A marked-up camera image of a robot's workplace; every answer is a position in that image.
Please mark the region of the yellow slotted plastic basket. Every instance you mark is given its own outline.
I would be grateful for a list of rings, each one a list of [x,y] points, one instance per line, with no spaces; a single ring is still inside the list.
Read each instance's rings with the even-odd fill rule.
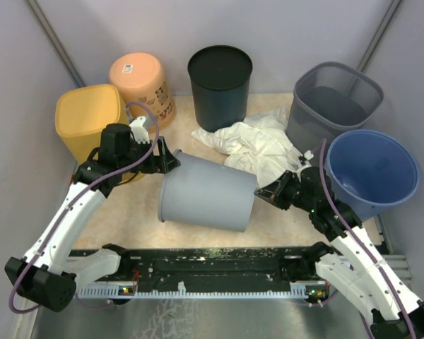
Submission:
[[[57,134],[78,164],[100,145],[102,130],[109,124],[129,124],[125,103],[110,84],[91,85],[64,93],[57,102]]]

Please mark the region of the peach plastic bucket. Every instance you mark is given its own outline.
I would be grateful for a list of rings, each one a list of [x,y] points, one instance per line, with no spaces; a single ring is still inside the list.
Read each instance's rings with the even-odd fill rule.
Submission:
[[[140,102],[166,128],[176,115],[176,106],[165,71],[152,54],[135,52],[118,58],[110,67],[109,82],[116,87],[125,103]]]

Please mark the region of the grey round bin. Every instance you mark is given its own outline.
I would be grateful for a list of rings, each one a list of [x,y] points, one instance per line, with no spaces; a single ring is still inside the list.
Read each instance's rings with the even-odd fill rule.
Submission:
[[[181,150],[176,150],[174,156],[180,166],[163,177],[159,221],[245,232],[257,177]]]

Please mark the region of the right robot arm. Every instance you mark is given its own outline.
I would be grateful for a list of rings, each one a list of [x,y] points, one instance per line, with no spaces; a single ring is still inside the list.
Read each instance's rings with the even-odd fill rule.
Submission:
[[[327,239],[282,264],[284,278],[330,283],[365,318],[373,338],[424,338],[424,301],[377,250],[353,209],[335,198],[323,169],[286,171],[254,194],[278,209],[307,212]]]

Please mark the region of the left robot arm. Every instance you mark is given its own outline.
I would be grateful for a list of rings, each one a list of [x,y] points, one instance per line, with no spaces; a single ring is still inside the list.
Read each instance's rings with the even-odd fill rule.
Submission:
[[[78,166],[68,193],[51,223],[21,258],[11,257],[5,273],[13,288],[10,310],[24,311],[14,304],[16,296],[55,312],[65,309],[79,290],[105,276],[127,279],[133,271],[129,250],[106,244],[77,263],[68,262],[79,235],[95,211],[126,173],[166,174],[179,167],[164,137],[137,139],[136,129],[126,124],[109,124],[100,144]]]

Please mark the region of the black round bin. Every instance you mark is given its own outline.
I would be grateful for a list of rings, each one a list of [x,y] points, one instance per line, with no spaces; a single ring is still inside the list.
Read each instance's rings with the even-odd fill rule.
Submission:
[[[247,115],[253,63],[241,49],[213,45],[197,51],[187,64],[198,125],[215,132]]]

